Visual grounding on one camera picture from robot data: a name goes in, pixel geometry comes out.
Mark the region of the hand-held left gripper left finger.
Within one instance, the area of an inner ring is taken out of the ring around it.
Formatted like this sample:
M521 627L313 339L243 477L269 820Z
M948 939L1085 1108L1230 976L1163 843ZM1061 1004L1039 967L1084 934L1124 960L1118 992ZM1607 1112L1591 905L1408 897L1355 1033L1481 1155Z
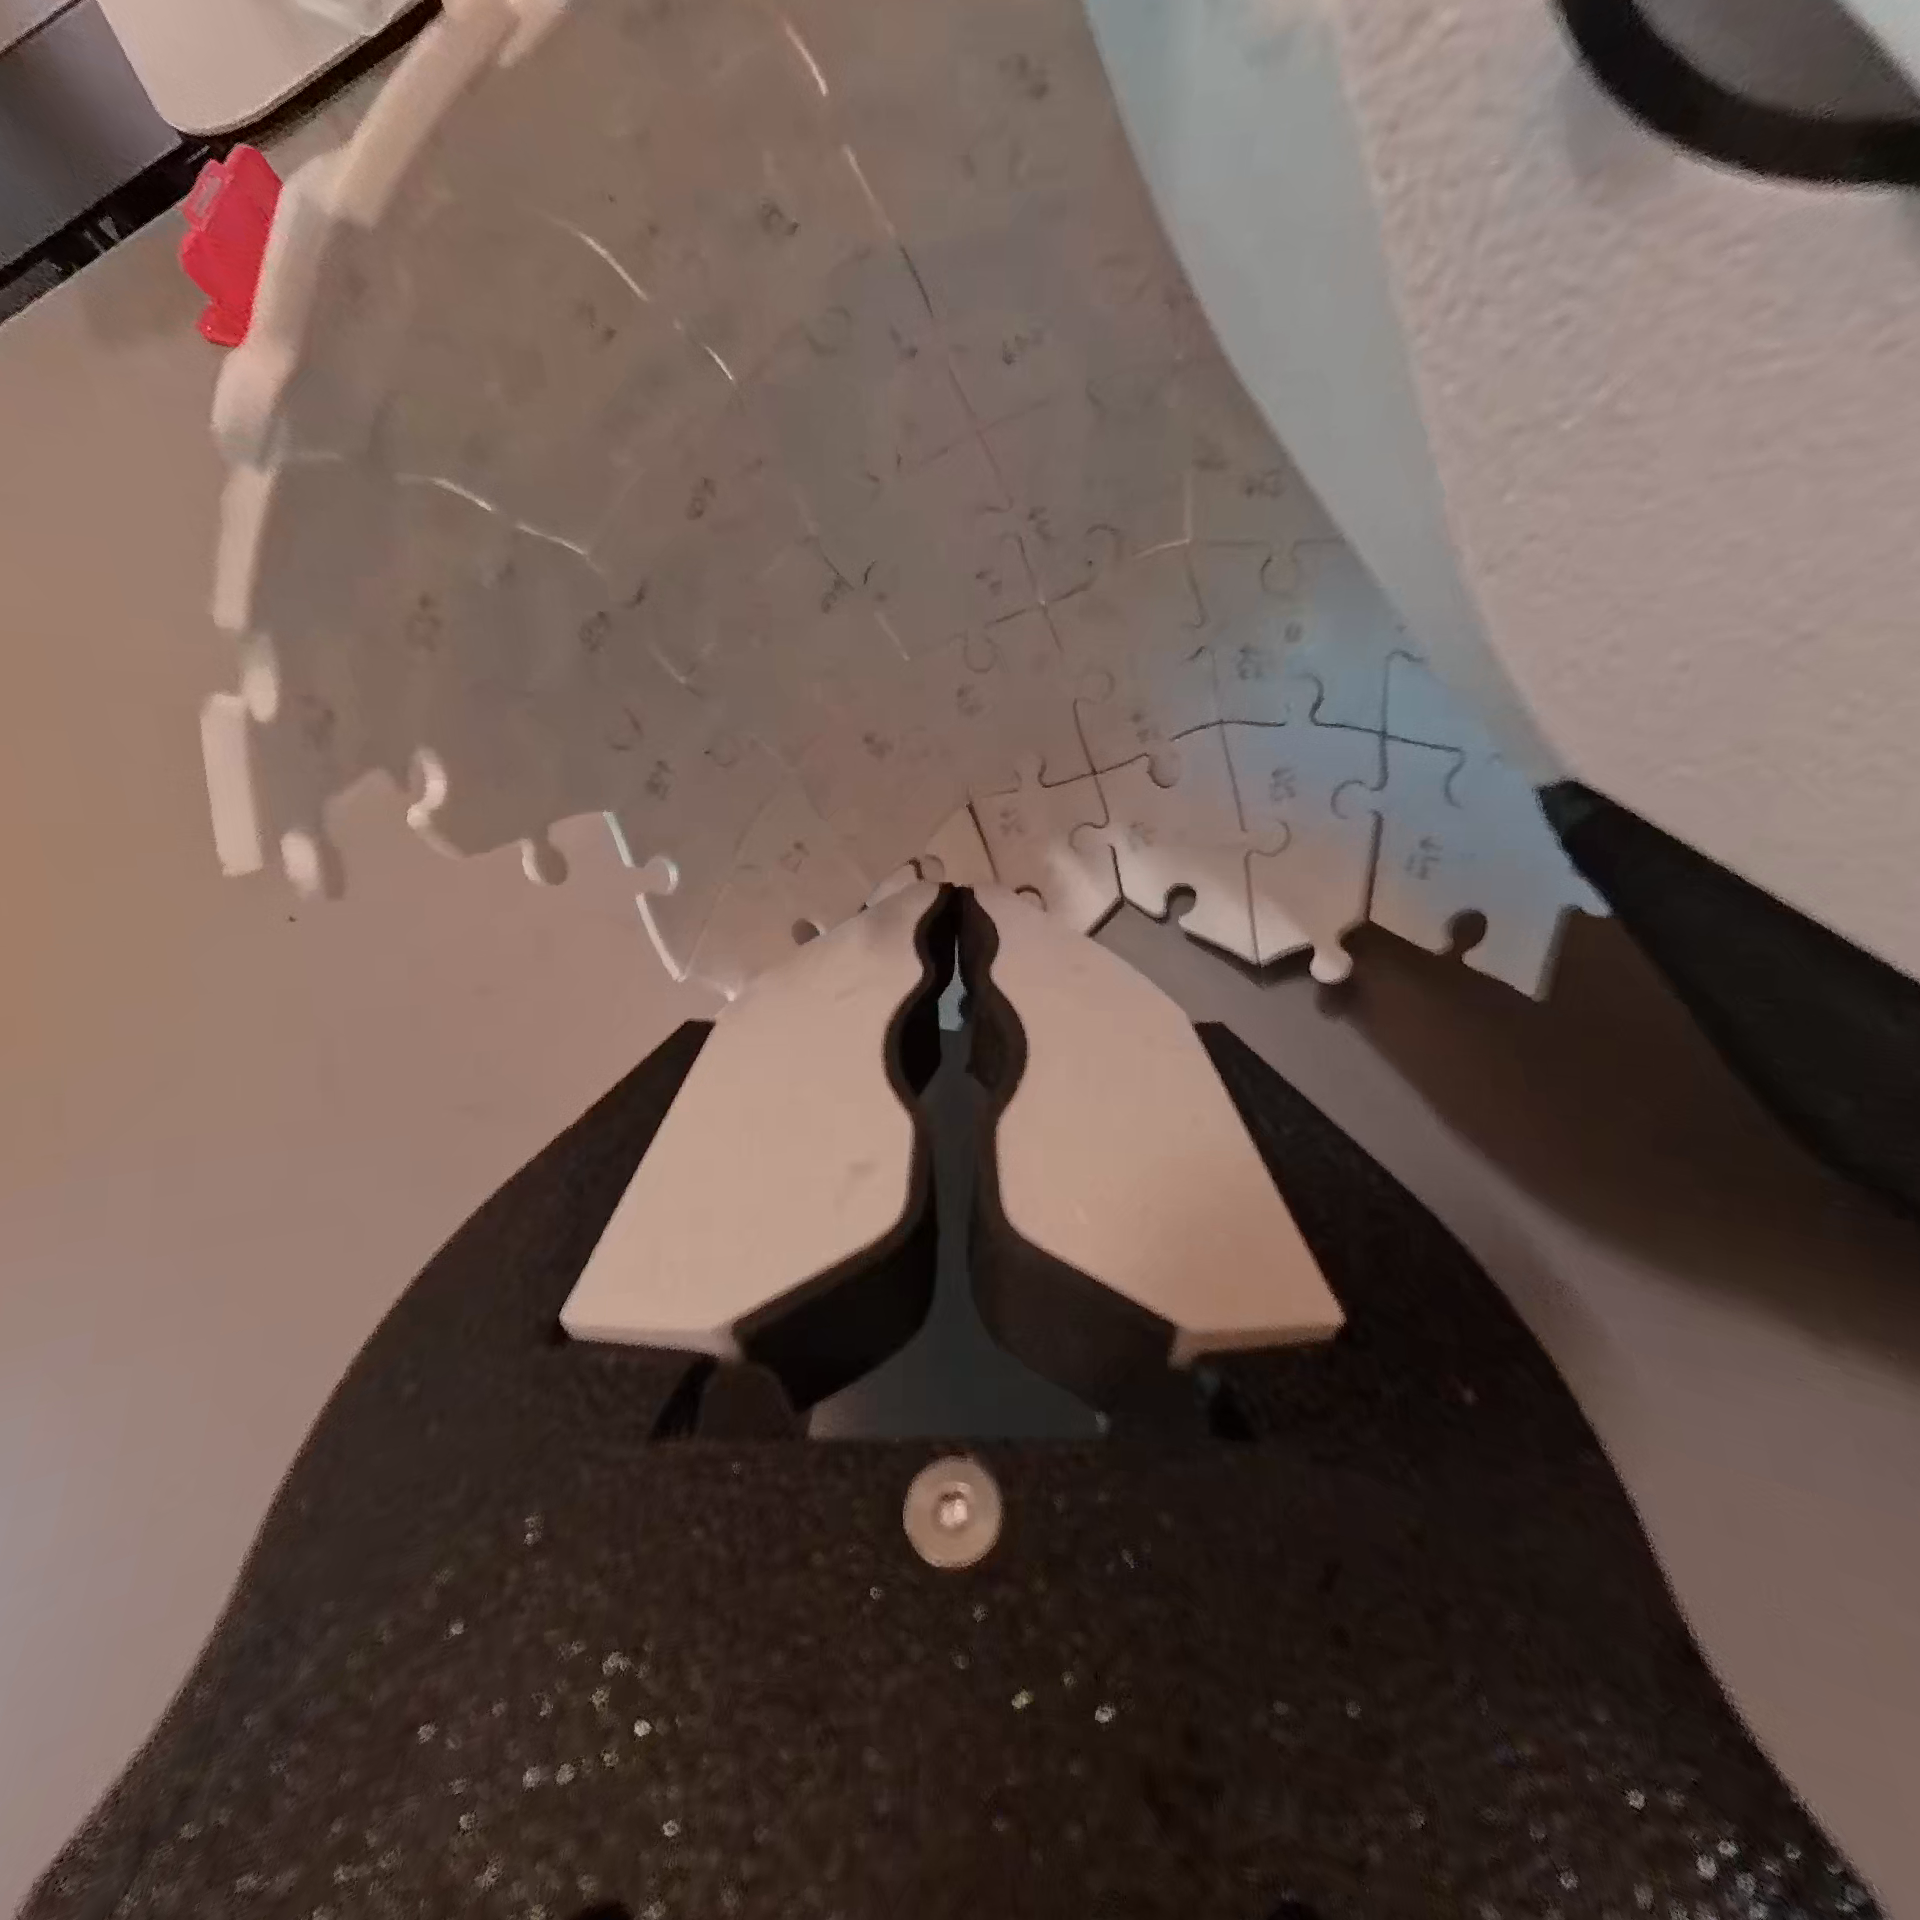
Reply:
M772 1376L815 1408L928 1319L958 892L905 884L704 1030L559 1309L566 1336Z

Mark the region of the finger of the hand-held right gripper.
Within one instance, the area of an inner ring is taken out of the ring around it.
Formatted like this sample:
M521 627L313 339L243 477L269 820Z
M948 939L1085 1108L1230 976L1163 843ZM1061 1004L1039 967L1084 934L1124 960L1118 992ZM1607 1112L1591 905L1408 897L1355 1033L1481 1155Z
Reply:
M1915 933L1915 195L1638 125L1556 5L1088 5L1235 373L1536 777Z

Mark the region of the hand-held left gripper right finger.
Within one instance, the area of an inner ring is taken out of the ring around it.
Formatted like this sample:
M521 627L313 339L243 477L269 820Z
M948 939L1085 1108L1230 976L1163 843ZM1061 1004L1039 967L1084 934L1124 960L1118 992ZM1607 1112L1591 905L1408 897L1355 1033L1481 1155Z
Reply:
M1345 1313L1197 1023L1017 894L960 894L980 1088L969 1231L991 1339L1095 1413L1335 1336Z

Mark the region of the partly built white puzzle ball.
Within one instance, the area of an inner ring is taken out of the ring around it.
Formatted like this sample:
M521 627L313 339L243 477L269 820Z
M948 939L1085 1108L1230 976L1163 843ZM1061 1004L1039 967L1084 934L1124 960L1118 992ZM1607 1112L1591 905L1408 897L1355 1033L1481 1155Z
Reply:
M212 412L214 857L601 817L739 997L900 879L1541 998L1609 905L1279 425L1147 145L1182 5L445 5L287 176Z

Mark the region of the red plastic case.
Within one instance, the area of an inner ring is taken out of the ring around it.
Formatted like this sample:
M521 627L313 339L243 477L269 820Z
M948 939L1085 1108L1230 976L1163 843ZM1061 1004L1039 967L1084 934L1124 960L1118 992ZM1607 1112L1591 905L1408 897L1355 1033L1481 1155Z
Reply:
M217 347L248 336L255 285L280 199L280 177L253 145L200 164L183 197L177 264L198 287L198 334Z

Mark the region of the white cardboard tray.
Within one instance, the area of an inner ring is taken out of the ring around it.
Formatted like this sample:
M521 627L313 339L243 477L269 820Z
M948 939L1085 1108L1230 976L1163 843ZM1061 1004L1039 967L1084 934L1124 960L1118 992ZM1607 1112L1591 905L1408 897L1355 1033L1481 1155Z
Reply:
M101 3L161 123L229 133L371 48L417 3Z

